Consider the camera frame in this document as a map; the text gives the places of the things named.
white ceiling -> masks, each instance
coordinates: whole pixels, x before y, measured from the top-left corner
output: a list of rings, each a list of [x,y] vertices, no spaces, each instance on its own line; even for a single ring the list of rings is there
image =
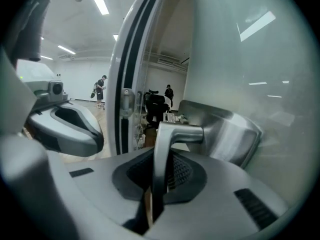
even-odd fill
[[[51,0],[43,26],[41,54],[59,60],[69,55],[61,45],[76,52],[76,58],[108,58],[126,14],[135,0],[104,0],[109,14],[102,15],[94,0]],[[189,56],[192,36],[192,0],[164,0],[151,51],[183,61]]]

camera lens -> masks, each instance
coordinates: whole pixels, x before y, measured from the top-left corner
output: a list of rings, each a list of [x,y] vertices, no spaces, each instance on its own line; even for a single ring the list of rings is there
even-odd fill
[[[62,92],[62,85],[60,83],[56,83],[53,88],[52,91],[55,95],[58,95]]]

silver door handle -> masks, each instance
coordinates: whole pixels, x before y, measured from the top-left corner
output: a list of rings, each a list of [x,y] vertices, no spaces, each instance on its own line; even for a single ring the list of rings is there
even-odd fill
[[[166,166],[170,147],[174,143],[201,143],[203,138],[204,130],[200,126],[160,122],[153,154],[153,221],[164,209],[163,195],[167,192]]]

black shorts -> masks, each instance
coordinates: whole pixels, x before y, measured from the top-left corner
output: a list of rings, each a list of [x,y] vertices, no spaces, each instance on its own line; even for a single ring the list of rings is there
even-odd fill
[[[96,100],[97,101],[102,101],[103,99],[104,99],[104,93],[103,92],[96,94]]]

black rubber pad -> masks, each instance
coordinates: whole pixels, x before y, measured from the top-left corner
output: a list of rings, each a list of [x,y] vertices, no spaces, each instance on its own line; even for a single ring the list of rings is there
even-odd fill
[[[250,189],[240,189],[235,191],[234,194],[260,230],[263,230],[278,219]]]
[[[91,168],[84,168],[81,170],[70,171],[69,173],[71,177],[74,178],[74,177],[82,176],[82,175],[93,173],[93,172],[94,170],[92,170]]]

